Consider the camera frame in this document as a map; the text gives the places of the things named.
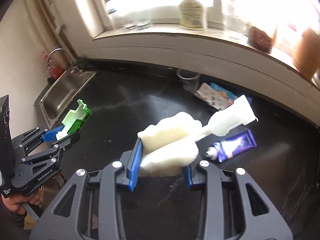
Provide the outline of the person left hand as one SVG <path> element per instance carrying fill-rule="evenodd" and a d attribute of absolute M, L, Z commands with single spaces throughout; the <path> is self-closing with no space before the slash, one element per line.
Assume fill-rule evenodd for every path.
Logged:
<path fill-rule="evenodd" d="M 41 189 L 36 190 L 29 196 L 23 196 L 20 194 L 13 194 L 8 198 L 1 196 L 4 207 L 11 213 L 23 215 L 26 213 L 25 208 L 22 206 L 23 203 L 29 203 L 36 206 L 42 205 L 43 203 L 43 192 Z"/>

